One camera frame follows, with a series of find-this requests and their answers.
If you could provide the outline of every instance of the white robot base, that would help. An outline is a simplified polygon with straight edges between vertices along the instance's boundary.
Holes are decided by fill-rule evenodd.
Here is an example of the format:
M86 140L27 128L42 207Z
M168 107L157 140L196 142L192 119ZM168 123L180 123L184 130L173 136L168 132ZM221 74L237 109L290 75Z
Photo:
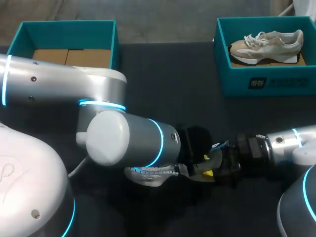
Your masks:
M71 237L75 200L58 154L0 123L0 236Z

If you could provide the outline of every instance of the blue led ring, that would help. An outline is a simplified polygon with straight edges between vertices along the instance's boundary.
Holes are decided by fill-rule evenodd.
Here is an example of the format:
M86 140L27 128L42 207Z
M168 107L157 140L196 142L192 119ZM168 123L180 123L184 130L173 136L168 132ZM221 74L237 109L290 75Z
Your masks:
M292 128L292 130L293 130L293 132L294 132L294 134L295 134L295 137L296 137L296 139L297 139L297 141L298 141L298 145L299 145L300 147L302 147L302 146L303 146L303 144L302 144L302 139L301 139L299 133L297 132L297 130L296 130L295 128Z
M162 133L162 129L160 128L160 126L158 125L158 123L156 123L156 122L153 121L152 119L149 119L149 120L152 121L152 122L157 126L157 128L158 128L158 130L159 130L159 132L160 132L160 142L161 142L161 144L160 144L160 150L159 150L159 153L158 153L156 159L154 159L154 161L151 162L149 165L144 166L144 168L150 167L150 166L152 166L153 164L155 164L156 161L159 159L159 157L160 157L160 155L161 155L161 153L162 153L162 149L163 149L163 133Z
M126 110L126 107L123 105L119 105L119 104L114 104L114 103L110 103L110 102L103 102L103 101L81 101L79 103L80 106L82 105L101 105L101 106L107 106L107 107L111 107L111 108L115 108L115 109L119 109L119 110Z
M6 106L6 85L7 85L7 81L8 81L11 57L12 57L11 55L8 55L6 62L5 62L4 71L3 71L2 98L1 98L3 106Z
M74 221L74 217L75 217L75 209L76 209L76 203L75 203L75 199L74 199L74 210L73 210L73 216L71 217L71 220L70 220L70 223L66 229L66 231L64 232L64 234L61 236L61 237L65 237L68 232L69 232L69 229L71 227L71 225L73 224L73 221Z
M306 194L306 178L307 178L307 175L308 175L309 171L311 170L311 168L306 172L306 174L304 176L304 180L303 180L303 196L304 196L304 200L305 200L307 209L308 209L308 211L310 211L311 216L313 217L314 221L316 222L316 215L313 212L313 209L312 209L312 207L310 205L310 202L308 201L307 194Z

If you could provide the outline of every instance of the shoebox label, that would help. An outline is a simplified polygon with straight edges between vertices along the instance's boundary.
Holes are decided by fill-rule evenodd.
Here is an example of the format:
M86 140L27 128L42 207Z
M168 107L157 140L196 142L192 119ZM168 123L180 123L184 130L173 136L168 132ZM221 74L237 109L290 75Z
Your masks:
M268 87L308 87L308 78L271 78Z
M267 78L252 78L250 79L248 89L262 89L265 87Z

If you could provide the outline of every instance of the cardboard box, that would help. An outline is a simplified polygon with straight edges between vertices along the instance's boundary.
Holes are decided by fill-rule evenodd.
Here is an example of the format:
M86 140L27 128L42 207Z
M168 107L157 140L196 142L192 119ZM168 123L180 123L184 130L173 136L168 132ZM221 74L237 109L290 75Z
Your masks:
M298 65L262 62L257 66L232 64L227 46L249 34L278 31L304 33ZM310 17L219 18L215 34L215 61L224 96L286 96L316 94L316 27Z
M67 55L67 49L36 49L33 59L65 65Z
M93 68L108 68L111 51L106 49L69 50L66 65Z
M119 71L116 22L22 22L7 54L62 65Z

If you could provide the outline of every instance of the robotic arm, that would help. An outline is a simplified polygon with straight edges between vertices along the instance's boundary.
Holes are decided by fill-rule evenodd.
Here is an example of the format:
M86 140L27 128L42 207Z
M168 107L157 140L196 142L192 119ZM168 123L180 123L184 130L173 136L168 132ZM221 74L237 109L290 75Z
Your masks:
M212 144L205 129L175 129L126 113L126 78L114 70L0 55L1 79L4 106L77 103L77 144L100 165L160 167L180 163L185 175L193 177L206 171L199 164L212 162L204 157ZM73 236L76 204L59 156L44 142L3 124L0 137L0 236ZM248 163L282 165L289 161L296 165L303 176L279 202L279 229L284 237L314 236L316 125L239 137L236 145L227 143L221 149L220 167L213 170L215 180L227 175L233 180ZM17 220L22 223L20 228L12 226Z
M283 237L312 237L316 233L316 125L267 136L239 137L240 160L282 166L293 163L300 177L281 197L277 223Z

